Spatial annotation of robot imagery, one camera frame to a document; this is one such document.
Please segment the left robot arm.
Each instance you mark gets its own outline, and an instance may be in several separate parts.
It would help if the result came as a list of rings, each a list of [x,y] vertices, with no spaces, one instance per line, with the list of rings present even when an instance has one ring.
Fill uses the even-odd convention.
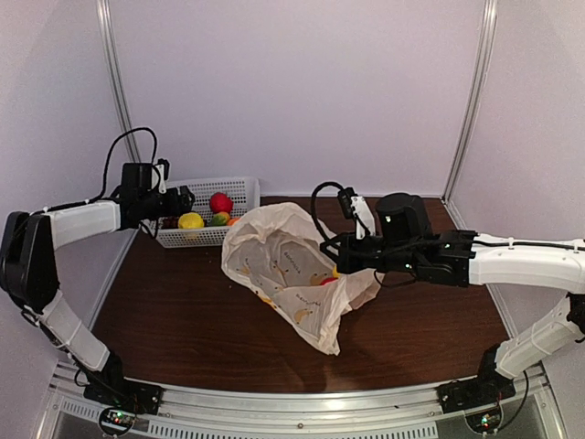
[[[137,230],[149,221],[189,212],[195,197],[185,186],[169,187],[169,164],[130,163],[111,192],[83,201],[8,215],[1,241],[1,288],[21,315],[69,354],[90,384],[112,406],[131,399],[122,362],[96,338],[62,291],[57,254],[80,241]]]

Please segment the green yellow mango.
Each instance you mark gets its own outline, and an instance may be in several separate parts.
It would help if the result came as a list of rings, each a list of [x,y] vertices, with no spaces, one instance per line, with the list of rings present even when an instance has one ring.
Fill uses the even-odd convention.
[[[211,220],[208,222],[209,227],[226,227],[230,220],[230,215],[226,211],[220,211],[215,213]]]

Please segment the banana print plastic bag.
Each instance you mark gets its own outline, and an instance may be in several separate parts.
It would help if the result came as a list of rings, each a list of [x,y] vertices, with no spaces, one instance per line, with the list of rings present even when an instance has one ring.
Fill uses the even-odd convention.
[[[337,355],[341,317],[373,300],[380,285],[374,271],[339,274],[319,250],[323,237],[310,214],[283,202],[255,208],[229,229],[222,244],[221,269],[249,288],[292,326],[310,346]]]

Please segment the red apple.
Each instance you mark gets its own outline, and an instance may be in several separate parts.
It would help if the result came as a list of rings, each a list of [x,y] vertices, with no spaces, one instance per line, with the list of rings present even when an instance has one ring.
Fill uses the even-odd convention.
[[[209,200],[209,207],[214,214],[220,212],[230,213],[233,210],[234,202],[225,193],[216,192]]]

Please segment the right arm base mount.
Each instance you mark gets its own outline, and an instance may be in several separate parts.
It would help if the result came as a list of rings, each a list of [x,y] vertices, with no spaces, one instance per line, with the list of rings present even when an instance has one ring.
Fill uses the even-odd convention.
[[[467,411],[496,404],[516,395],[514,381],[499,374],[454,380],[436,388],[443,413]]]

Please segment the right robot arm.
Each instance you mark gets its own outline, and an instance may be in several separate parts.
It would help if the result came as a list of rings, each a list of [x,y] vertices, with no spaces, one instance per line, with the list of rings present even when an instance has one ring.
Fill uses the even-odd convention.
[[[526,369],[571,342],[584,340],[584,242],[520,241],[473,230],[436,234],[421,197],[394,193],[374,208],[352,188],[337,199],[353,232],[330,237],[321,251],[342,274],[372,269],[407,273],[419,282],[458,287],[519,284],[565,291],[545,316],[519,335],[485,351],[469,396],[485,404]]]

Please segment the dark red grape bunch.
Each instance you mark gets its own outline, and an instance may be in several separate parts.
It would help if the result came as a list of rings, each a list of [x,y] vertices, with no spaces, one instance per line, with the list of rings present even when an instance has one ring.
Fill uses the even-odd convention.
[[[161,228],[164,230],[173,230],[178,228],[178,217],[168,217],[162,219]]]

